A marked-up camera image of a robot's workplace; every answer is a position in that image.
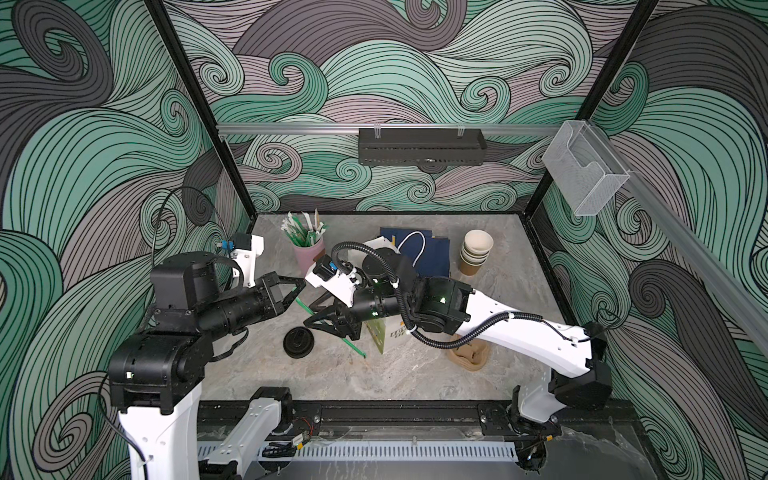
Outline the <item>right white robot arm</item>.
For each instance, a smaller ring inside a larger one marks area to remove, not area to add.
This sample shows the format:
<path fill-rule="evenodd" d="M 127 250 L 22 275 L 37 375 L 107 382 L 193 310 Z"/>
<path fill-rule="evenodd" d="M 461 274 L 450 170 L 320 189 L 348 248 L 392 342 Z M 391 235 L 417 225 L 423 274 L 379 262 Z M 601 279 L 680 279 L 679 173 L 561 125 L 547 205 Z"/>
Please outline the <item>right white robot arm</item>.
<path fill-rule="evenodd" d="M 431 348 L 453 350 L 480 339 L 548 366 L 548 374 L 517 391 L 517 412 L 529 422 L 547 423 L 565 408 L 599 410 L 612 394 L 607 329 L 598 322 L 552 322 L 464 282 L 423 276 L 396 249 L 359 242 L 336 245 L 305 279 L 334 299 L 305 321 L 308 329 L 356 340 L 363 323 L 398 316 L 408 335 Z"/>

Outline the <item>black coffee cup lid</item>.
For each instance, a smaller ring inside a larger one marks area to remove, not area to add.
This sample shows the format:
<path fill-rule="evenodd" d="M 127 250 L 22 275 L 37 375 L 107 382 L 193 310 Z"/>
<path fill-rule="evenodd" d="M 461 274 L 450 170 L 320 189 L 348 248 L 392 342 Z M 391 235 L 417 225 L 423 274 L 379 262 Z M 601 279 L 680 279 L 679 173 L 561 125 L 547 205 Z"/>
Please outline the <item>black coffee cup lid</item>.
<path fill-rule="evenodd" d="M 314 348 L 312 331 L 306 327 L 294 327 L 283 338 L 283 350 L 292 359 L 307 357 Z"/>

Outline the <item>brown pulp cup carrier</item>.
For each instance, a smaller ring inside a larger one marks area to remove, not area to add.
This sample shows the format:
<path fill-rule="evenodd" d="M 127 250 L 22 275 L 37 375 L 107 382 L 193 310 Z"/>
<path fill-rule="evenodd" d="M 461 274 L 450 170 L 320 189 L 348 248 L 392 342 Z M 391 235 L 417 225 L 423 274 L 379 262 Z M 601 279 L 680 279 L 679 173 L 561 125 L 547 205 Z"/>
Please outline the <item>brown pulp cup carrier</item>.
<path fill-rule="evenodd" d="M 448 359 L 461 368 L 477 372 L 488 362 L 491 354 L 490 344 L 477 341 L 446 351 Z"/>

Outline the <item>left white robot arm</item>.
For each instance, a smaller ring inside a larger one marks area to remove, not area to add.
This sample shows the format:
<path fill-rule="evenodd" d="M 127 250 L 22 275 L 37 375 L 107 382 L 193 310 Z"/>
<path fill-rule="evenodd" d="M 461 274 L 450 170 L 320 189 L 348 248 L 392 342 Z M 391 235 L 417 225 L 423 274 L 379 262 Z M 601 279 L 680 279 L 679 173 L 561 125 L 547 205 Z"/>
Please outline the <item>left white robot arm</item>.
<path fill-rule="evenodd" d="M 135 479 L 242 479 L 264 440 L 290 420 L 289 393 L 250 405 L 224 444 L 198 456 L 198 411 L 213 344 L 247 337 L 248 326 L 282 315 L 306 283 L 269 272 L 252 287 L 234 260 L 205 251 L 173 255 L 152 268 L 153 327 L 131 335 L 108 365 L 110 404 L 119 413 Z"/>

